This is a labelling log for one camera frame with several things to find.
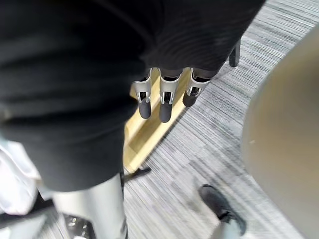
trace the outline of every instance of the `silver metal pole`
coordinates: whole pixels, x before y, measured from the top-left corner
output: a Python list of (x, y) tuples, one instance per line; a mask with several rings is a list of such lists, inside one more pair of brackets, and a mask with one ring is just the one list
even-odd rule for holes
[(127, 238), (120, 174), (87, 190), (55, 192), (53, 201), (59, 212), (88, 220), (96, 239)]

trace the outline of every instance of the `shoe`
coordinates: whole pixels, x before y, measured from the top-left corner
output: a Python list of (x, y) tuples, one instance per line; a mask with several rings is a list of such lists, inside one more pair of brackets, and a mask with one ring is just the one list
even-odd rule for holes
[(235, 220), (240, 228), (240, 235), (246, 232), (245, 220), (234, 211), (224, 195), (211, 185), (204, 184), (198, 190), (203, 202), (213, 211), (221, 222)]

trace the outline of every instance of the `striped carpet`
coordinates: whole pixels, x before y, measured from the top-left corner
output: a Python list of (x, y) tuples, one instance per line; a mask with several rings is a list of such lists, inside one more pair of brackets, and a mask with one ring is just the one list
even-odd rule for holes
[[(247, 174), (240, 137), (256, 88), (318, 22), (318, 0), (266, 2), (242, 38), (239, 66), (223, 66), (148, 157), (153, 172), (126, 185), (129, 239), (209, 239), (218, 221), (196, 194), (203, 183), (218, 186), (247, 220), (243, 238), (302, 238)], [(63, 234), (51, 223), (37, 238)]]

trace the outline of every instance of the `person's leg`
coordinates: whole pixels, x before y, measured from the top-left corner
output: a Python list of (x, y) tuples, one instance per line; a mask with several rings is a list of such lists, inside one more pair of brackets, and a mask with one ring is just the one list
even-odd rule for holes
[(211, 239), (239, 239), (240, 229), (236, 220), (231, 220), (228, 223), (220, 222), (215, 228)]
[(211, 239), (238, 239), (246, 231), (246, 222), (233, 210), (227, 199), (211, 185), (198, 190), (203, 202), (220, 220)]

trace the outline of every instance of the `black chair leg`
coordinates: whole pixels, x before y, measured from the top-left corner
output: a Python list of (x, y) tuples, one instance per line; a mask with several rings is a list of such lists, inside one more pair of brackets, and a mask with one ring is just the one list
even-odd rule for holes
[(238, 66), (240, 57), (240, 40), (236, 43), (233, 51), (229, 55), (229, 65), (231, 67)]

